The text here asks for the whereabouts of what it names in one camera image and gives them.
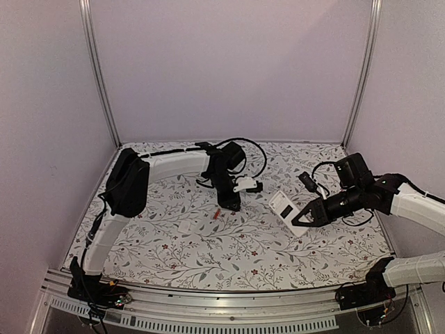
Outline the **white battery cover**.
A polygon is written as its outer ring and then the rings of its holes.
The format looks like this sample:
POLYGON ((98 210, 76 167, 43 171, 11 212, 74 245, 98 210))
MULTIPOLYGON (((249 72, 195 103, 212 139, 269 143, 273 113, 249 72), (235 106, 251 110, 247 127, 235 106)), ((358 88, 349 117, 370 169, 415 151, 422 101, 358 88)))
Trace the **white battery cover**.
POLYGON ((192 232, 194 228, 194 224, 189 221, 183 221, 179 224, 178 231, 180 233, 189 233, 192 232))

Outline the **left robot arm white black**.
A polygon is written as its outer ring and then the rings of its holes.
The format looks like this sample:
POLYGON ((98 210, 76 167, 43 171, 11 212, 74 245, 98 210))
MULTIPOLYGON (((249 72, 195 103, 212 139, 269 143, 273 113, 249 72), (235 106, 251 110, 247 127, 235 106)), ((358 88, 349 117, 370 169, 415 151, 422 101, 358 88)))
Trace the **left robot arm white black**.
POLYGON ((145 154, 124 149, 104 192, 98 195, 104 207, 86 235, 82 255, 70 263, 70 272, 78 279, 77 292, 89 302, 103 296, 102 284, 96 280, 100 279, 107 255, 123 227, 144 211, 150 184, 186 174, 200 176, 216 190, 218 206, 233 212, 241 208, 242 191, 261 192, 261 182, 236 171, 247 160, 241 141, 230 138, 218 144, 199 142, 189 148, 145 154))

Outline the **white red remote control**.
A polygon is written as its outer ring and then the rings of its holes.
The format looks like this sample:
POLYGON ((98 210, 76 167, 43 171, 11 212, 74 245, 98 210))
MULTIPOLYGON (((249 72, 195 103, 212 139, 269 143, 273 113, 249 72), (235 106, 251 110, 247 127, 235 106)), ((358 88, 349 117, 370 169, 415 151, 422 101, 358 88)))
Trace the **white red remote control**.
POLYGON ((282 191, 277 191, 271 197, 268 206, 296 237, 302 237, 308 231, 306 227, 298 227, 292 224, 292 219, 300 213, 300 210, 282 191))

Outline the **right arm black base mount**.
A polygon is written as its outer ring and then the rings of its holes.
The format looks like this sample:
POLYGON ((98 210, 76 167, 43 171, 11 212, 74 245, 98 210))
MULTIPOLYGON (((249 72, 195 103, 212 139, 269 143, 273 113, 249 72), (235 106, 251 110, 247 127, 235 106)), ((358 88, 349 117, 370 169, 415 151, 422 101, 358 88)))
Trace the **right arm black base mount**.
POLYGON ((395 289, 388 286, 383 278, 385 268, 392 260, 394 257, 378 260, 365 275, 363 283, 338 288, 335 292, 335 300, 340 309, 360 308, 394 298, 395 289))

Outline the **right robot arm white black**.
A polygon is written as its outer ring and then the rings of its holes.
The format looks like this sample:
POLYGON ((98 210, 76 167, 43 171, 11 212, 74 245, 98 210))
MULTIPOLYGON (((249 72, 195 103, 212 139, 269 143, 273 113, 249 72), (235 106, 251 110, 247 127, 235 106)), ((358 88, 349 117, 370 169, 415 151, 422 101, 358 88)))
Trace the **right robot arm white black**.
MULTIPOLYGON (((360 153, 333 163, 341 192, 309 202, 291 219, 302 228, 320 228, 338 218, 367 209, 387 216, 406 218, 444 234, 444 199, 421 190, 399 173, 374 175, 360 153)), ((387 288, 444 281, 444 252, 417 257, 386 257, 366 273, 359 289, 365 303, 375 303, 387 288)))

